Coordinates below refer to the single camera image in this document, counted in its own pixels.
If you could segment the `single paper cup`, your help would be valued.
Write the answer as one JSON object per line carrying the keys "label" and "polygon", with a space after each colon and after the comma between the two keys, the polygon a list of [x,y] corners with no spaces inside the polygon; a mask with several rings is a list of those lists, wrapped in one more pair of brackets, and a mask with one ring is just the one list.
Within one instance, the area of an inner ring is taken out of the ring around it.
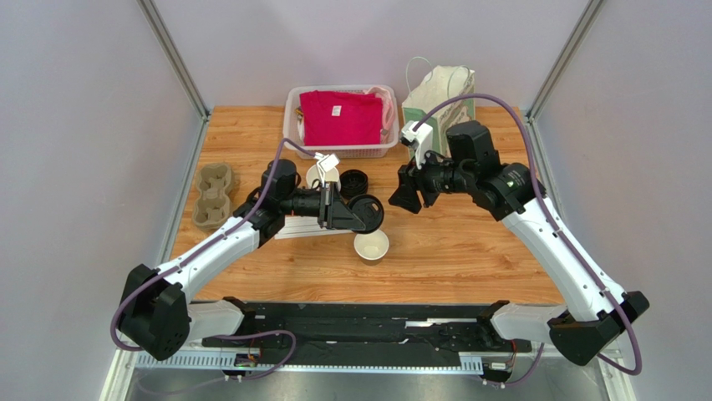
{"label": "single paper cup", "polygon": [[357,234],[353,239],[353,248],[362,263],[372,266],[379,264],[389,251],[390,241],[381,230],[369,234]]}

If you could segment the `single black lid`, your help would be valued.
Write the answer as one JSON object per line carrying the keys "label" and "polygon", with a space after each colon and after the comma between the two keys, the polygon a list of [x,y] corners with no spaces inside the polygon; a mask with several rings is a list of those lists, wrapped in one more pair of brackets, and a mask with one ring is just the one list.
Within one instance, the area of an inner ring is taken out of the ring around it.
{"label": "single black lid", "polygon": [[384,221],[384,207],[380,200],[373,195],[356,195],[348,202],[348,208],[364,224],[364,228],[354,230],[359,234],[370,234],[377,231]]}

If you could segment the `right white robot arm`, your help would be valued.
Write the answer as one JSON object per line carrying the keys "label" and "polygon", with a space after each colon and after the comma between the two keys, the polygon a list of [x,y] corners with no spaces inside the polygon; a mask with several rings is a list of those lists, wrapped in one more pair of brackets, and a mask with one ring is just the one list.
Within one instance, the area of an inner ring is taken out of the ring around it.
{"label": "right white robot arm", "polygon": [[626,292],[584,251],[572,251],[570,231],[554,213],[543,185],[526,165],[501,162],[491,132],[477,121],[456,124],[445,133],[447,157],[432,149],[433,130],[410,121],[401,130],[401,143],[413,157],[398,170],[399,186],[389,198],[417,214],[441,194],[467,194],[501,222],[530,251],[562,294],[564,303],[536,307],[500,301],[490,305],[477,322],[483,340],[493,344],[521,339],[549,343],[568,361],[588,364],[626,327],[647,311],[641,292]]}

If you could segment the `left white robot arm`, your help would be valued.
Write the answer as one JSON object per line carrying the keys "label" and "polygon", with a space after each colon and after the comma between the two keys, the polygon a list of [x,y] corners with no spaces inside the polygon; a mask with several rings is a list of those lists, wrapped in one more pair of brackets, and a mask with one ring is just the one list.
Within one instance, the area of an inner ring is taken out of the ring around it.
{"label": "left white robot arm", "polygon": [[[333,182],[300,188],[292,161],[270,162],[261,186],[221,228],[172,261],[156,268],[140,264],[130,272],[111,321],[110,334],[116,345],[128,351],[145,351],[162,361],[185,343],[238,333],[247,314],[246,306],[238,300],[193,300],[234,261],[270,241],[289,216],[314,217],[327,230],[369,234],[383,223],[384,208],[371,195],[342,199]],[[132,344],[121,342],[119,334]]]}

